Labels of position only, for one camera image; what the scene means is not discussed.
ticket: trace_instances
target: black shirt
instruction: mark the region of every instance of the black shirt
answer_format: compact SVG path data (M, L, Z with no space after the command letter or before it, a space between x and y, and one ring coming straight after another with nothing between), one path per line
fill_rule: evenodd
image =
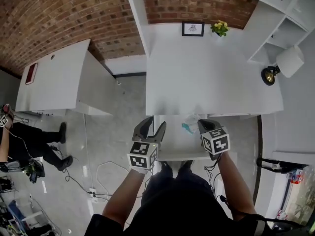
M192 235L252 236L256 227L257 221L251 215L239 222L233 221L209 193L182 184L152 197L137 211L125 231L116 221L99 214L93 215L85 236L166 236L168 232L176 232L177 235L192 232Z

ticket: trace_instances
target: wall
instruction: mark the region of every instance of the wall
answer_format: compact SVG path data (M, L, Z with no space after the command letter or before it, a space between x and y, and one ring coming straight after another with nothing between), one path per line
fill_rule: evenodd
M275 115L278 151L315 152L315 31L300 45L305 64L291 77L278 76L284 111Z
M0 106L9 103L15 109L20 80L0 70Z
M0 65L26 65L84 39L98 59L144 54L128 0L1 0Z
M254 11L257 0L144 0L150 24L178 23L182 20L207 24L226 21L243 29Z

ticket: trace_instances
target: person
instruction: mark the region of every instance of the person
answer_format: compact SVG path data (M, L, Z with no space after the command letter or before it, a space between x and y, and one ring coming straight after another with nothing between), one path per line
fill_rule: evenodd
M161 171L151 177L142 194L141 207L124 231L145 177L141 171L131 169L102 215L92 216L85 236L162 235L169 231L178 235L269 235L270 228L265 221L261 223L263 217L256 214L251 193L227 151L218 166L233 220L216 201L208 182L192 173L191 165L192 161L184 162L174 179L171 167L162 162Z
M72 164L72 156L61 160L47 144L52 142L65 143L65 122L61 123L59 132L43 132L39 128L19 122L13 124L11 116L13 115L7 116L8 122L4 128L0 128L1 163L30 160L32 157L42 156L46 162L54 165L59 171L63 171Z

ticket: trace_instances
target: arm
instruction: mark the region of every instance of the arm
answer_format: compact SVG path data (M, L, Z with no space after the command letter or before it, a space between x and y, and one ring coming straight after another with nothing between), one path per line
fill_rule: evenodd
M8 161L9 154L9 129L12 127L12 120L8 118L8 123L2 131L2 140L0 144L0 162L5 163Z
M227 152L222 154L218 166L228 203L238 211L256 214L250 190ZM236 221L245 217L245 215L238 212L231 212Z
M131 170L108 201L103 216L118 222L124 227L136 201L144 176L142 173Z

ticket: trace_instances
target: white cabinet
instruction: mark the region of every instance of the white cabinet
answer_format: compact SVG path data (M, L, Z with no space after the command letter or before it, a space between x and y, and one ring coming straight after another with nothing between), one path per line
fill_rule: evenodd
M62 115L72 109L88 115L112 114L116 80L88 51L90 40L67 46L35 61L32 84L23 73L16 111Z

